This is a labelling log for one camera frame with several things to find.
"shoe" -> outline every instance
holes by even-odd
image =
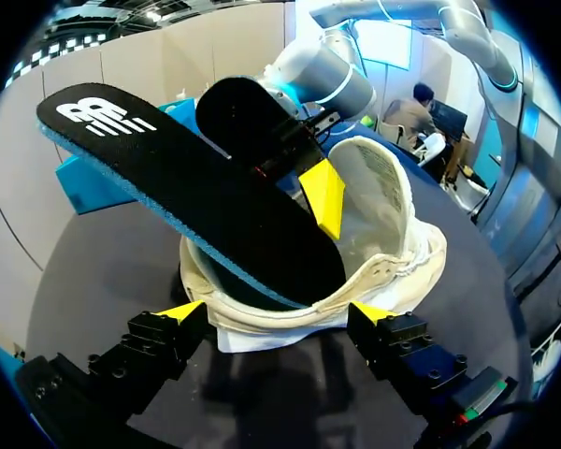
[[[212,259],[181,238],[182,283],[191,300],[208,305],[220,351],[273,349],[324,328],[345,327],[354,300],[395,313],[412,311],[439,280],[447,241],[437,227],[415,217],[410,182],[396,156],[374,140],[355,137],[335,145],[329,160],[346,184],[336,244],[348,279],[330,297],[294,311],[246,305],[240,295],[227,294]]]

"checkered pattern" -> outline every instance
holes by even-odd
[[[28,73],[32,68],[37,67],[38,65],[44,65],[51,59],[73,51],[87,49],[88,47],[97,47],[104,42],[106,42],[106,35],[102,33],[70,37],[67,40],[47,43],[44,48],[31,55],[26,55],[13,67],[12,76],[7,80],[6,87],[8,87],[16,78]]]

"screw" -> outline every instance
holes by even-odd
[[[459,354],[455,356],[455,365],[457,367],[465,367],[468,364],[468,358],[463,355],[463,354]]]
[[[401,348],[401,351],[404,353],[411,351],[411,343],[408,341],[401,341],[399,343],[399,347]]]
[[[117,379],[122,379],[126,375],[127,371],[125,368],[116,368],[112,371],[112,376],[116,377]]]
[[[54,378],[52,379],[52,382],[50,382],[50,386],[52,387],[52,389],[56,389],[58,388],[58,386],[63,382],[63,378],[60,376],[54,376]]]
[[[428,374],[428,379],[432,380],[432,381],[437,381],[438,379],[440,379],[440,372],[438,369],[431,369]]]
[[[39,386],[36,389],[36,398],[42,399],[44,396],[46,396],[46,388],[43,386]]]

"computer monitor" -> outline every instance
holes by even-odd
[[[434,119],[434,125],[446,136],[457,142],[461,140],[466,121],[468,120],[466,114],[438,100],[434,100],[430,109],[430,115]]]

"window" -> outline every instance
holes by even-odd
[[[357,45],[369,61],[410,68],[411,21],[357,21]]]
[[[295,0],[295,35],[299,38],[317,38],[322,28],[309,10],[330,0]],[[411,21],[357,21],[355,31],[362,57],[369,61],[410,68]]]

